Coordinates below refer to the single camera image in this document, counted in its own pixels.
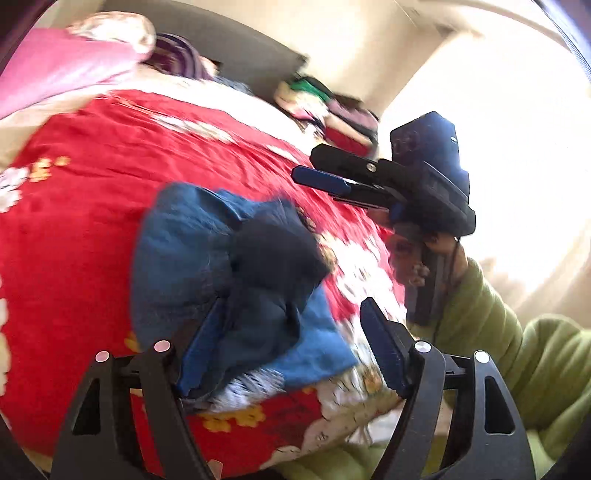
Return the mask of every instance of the green cloth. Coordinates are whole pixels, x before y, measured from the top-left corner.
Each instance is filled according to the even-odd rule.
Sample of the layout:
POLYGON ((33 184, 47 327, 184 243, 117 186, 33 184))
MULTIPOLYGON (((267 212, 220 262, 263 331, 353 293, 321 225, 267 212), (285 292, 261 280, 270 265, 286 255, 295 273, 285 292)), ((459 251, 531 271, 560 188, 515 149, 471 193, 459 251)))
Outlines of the green cloth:
POLYGON ((290 88, 296 92, 308 92, 312 95, 316 95, 317 97, 320 97, 323 102, 328 102, 330 100, 328 95, 322 90, 318 90, 318 88, 308 82, 308 80, 298 80, 297 82, 292 83, 290 88))
MULTIPOLYGON (((539 479, 564 452, 591 409, 591 330, 557 315, 540 317, 523 329, 477 263, 469 263, 447 303, 436 346, 453 355, 471 356, 476 350, 491 354, 528 431, 539 479)), ((432 340, 432 329, 414 326, 411 331, 432 340)), ((376 451, 384 447, 357 446, 355 452, 365 449, 366 456, 346 456, 351 448, 339 446, 275 468, 287 480, 368 480, 376 451), (332 456, 339 461, 327 471, 325 459, 332 456)), ((439 467, 442 449, 436 450, 429 471, 439 467)))

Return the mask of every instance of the dark blue fabric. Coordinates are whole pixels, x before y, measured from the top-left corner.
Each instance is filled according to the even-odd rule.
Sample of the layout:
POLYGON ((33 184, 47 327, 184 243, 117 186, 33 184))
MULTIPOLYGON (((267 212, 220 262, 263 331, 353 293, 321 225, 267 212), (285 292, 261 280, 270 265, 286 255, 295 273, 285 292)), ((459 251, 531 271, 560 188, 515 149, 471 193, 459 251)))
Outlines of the dark blue fabric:
POLYGON ((173 183, 158 195, 138 238, 133 328, 147 348, 202 319, 218 299, 202 327, 211 330, 185 354, 179 387, 204 398, 263 367, 281 373, 286 388, 299 388, 356 363, 317 287, 325 269, 290 202, 173 183), (204 343, 217 335, 211 351, 204 343))

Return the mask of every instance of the blue gripper pad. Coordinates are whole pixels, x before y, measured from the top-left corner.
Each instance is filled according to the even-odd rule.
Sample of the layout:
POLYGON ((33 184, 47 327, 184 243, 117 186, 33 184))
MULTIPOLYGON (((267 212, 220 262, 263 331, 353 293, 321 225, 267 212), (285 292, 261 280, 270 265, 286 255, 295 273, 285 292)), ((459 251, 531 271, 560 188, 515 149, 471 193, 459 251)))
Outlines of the blue gripper pad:
POLYGON ((361 303, 359 318, 386 385, 407 398, 412 385, 405 368, 413 338, 402 323, 390 322, 372 298, 361 303))

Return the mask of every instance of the striped cloth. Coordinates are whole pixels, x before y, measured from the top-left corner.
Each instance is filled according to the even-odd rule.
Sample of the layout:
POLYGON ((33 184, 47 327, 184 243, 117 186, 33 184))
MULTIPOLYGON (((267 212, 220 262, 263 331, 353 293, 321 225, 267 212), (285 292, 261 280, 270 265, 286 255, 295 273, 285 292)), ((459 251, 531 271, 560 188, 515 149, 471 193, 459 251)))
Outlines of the striped cloth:
POLYGON ((147 65, 161 73, 177 75, 196 80, 212 80, 199 52, 186 38, 171 33, 158 33, 152 56, 147 65))

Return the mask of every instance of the curtain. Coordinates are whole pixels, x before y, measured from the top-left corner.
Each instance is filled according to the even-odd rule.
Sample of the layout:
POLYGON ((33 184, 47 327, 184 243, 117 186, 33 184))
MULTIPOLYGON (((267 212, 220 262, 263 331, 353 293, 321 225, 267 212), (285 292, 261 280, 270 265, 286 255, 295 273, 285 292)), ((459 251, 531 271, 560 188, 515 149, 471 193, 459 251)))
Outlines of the curtain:
POLYGON ((476 232, 462 239, 525 323, 561 313, 591 327, 591 95, 572 54, 503 18, 456 34, 384 112, 389 132, 437 111, 456 125, 476 232))

